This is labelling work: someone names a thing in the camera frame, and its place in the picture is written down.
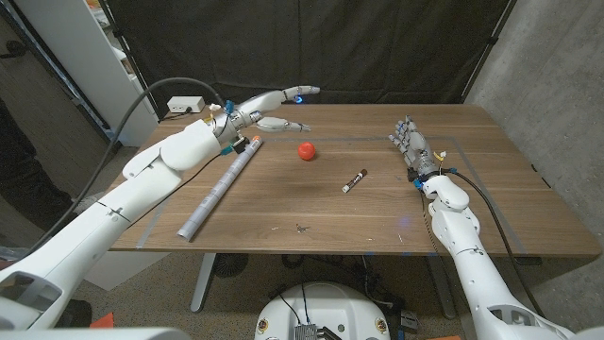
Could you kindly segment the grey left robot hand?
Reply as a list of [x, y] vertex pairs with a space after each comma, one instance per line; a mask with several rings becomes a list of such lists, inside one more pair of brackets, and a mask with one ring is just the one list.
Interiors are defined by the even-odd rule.
[[243, 128], [250, 126], [256, 126], [259, 130], [269, 133], [310, 132], [309, 125], [288, 121], [284, 118], [269, 117], [266, 116], [266, 113], [276, 110], [286, 101], [298, 103], [301, 101], [302, 95], [320, 92], [319, 87], [301, 85], [261, 93], [235, 105], [232, 110], [224, 108], [222, 112], [210, 118], [207, 125], [221, 143], [234, 138]]

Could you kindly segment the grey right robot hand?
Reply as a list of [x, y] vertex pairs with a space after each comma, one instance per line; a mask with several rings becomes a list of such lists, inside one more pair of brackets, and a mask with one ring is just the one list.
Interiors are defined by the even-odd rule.
[[403, 155], [409, 182], [426, 181], [439, 174], [439, 165], [429, 143], [409, 115], [398, 121], [394, 134], [388, 138]]

